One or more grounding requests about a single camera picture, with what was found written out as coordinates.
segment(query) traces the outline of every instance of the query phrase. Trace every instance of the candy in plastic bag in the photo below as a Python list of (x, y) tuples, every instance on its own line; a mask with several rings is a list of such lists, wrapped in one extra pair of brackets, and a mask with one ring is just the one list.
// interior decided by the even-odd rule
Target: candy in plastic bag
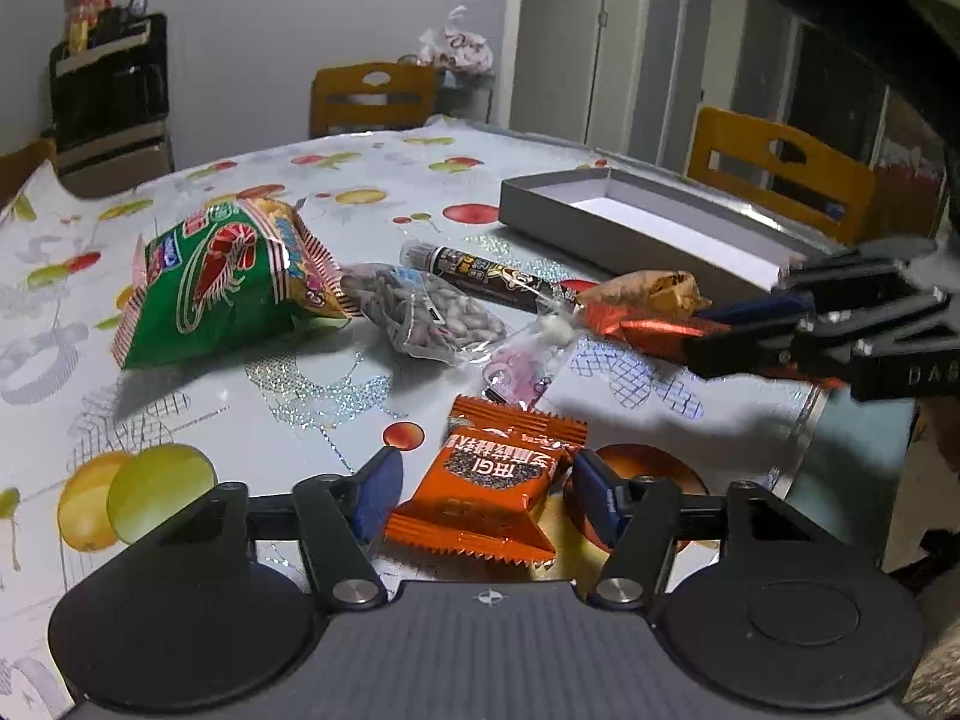
[(534, 408), (584, 332), (564, 314), (537, 317), (491, 353), (483, 366), (483, 396), (523, 410)]
[(397, 350), (448, 365), (472, 360), (506, 338), (503, 322), (439, 276), (393, 265), (343, 270), (340, 286)]

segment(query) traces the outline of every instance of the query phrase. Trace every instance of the lemon print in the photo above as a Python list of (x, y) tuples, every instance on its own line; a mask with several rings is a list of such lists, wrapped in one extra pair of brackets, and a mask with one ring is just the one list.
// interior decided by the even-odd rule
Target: lemon print
[(107, 518), (107, 494), (117, 472), (132, 456), (130, 452), (104, 452), (67, 480), (56, 504), (56, 526), (69, 546), (96, 552), (117, 543)]
[(342, 205), (370, 205), (386, 196), (387, 193), (382, 189), (350, 189), (341, 191), (334, 199)]
[(122, 320), (123, 314), (114, 314), (112, 317), (101, 319), (99, 322), (93, 325), (93, 327), (95, 330), (112, 330), (115, 327), (119, 327)]
[(16, 200), (13, 201), (13, 215), (16, 218), (22, 218), (24, 221), (37, 221), (37, 212), (23, 193), (18, 194)]
[(332, 167), (333, 170), (339, 170), (338, 167), (343, 162), (352, 162), (363, 156), (359, 151), (338, 151), (336, 154), (330, 154), (317, 163), (317, 167)]
[(135, 214), (137, 211), (142, 211), (144, 208), (150, 208), (154, 204), (154, 201), (144, 197), (141, 200), (134, 200), (133, 202), (123, 203), (121, 205), (114, 205), (112, 208), (107, 208), (99, 217), (98, 221), (107, 221), (111, 218), (119, 217), (128, 217), (129, 215)]
[(404, 138), (403, 141), (411, 146), (449, 146), (453, 143), (453, 138), (442, 135), (439, 138)]
[(134, 543), (217, 484), (210, 460), (183, 443), (144, 449), (114, 477), (107, 518), (121, 541)]
[(19, 505), (20, 490), (17, 488), (0, 490), (0, 519), (13, 519), (13, 513)]
[(237, 195), (235, 191), (233, 194), (221, 194), (219, 197), (215, 197), (214, 199), (206, 201), (203, 204), (203, 208), (213, 208), (213, 206), (215, 205), (221, 205), (222, 203), (225, 203), (225, 202), (232, 202), (235, 199), (237, 199)]
[(133, 287), (128, 284), (117, 295), (117, 300), (114, 301), (114, 305), (117, 307), (117, 311), (123, 311), (124, 306), (130, 301), (131, 296), (133, 295)]

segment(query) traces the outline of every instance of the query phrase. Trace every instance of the chocolate stick package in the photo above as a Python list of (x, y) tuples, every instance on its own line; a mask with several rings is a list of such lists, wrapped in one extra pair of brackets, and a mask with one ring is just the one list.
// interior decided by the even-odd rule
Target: chocolate stick package
[(450, 430), (414, 496), (387, 522), (393, 541), (506, 562), (553, 560), (531, 517), (558, 467), (587, 440), (587, 425), (459, 396)]
[(573, 290), (560, 284), (456, 248), (411, 241), (400, 250), (400, 261), (407, 268), (440, 276), (465, 292), (534, 313), (544, 301), (570, 305), (576, 298)]

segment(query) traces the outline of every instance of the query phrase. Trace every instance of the chair backrest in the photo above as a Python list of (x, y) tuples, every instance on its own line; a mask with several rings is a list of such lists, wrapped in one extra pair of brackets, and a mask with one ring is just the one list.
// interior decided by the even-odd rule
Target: chair backrest
[(20, 151), (0, 155), (0, 208), (13, 199), (16, 191), (45, 160), (56, 167), (56, 141), (40, 138)]
[[(777, 142), (790, 143), (797, 148), (801, 154), (798, 161), (782, 161), (771, 151)], [(771, 175), (829, 197), (843, 206), (843, 217), (834, 218), (834, 215), (792, 197), (755, 186), (745, 178), (714, 170), (710, 167), (710, 156), (714, 151), (756, 165)], [(859, 240), (875, 186), (870, 167), (830, 148), (803, 130), (717, 108), (700, 111), (686, 173), (701, 183), (808, 224), (844, 244)]]
[[(357, 125), (419, 127), (433, 113), (435, 79), (432, 67), (390, 62), (320, 70), (314, 76), (310, 98), (310, 134), (319, 138), (328, 135), (330, 127)], [(351, 100), (352, 95), (387, 95), (387, 101), (363, 104)], [(392, 97), (402, 100), (390, 100)]]

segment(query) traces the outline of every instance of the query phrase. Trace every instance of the door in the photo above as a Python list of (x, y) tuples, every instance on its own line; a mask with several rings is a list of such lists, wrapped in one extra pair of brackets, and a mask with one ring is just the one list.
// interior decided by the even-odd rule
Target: door
[(603, 0), (587, 144), (626, 153), (650, 0)]
[(510, 127), (587, 140), (603, 0), (521, 0)]

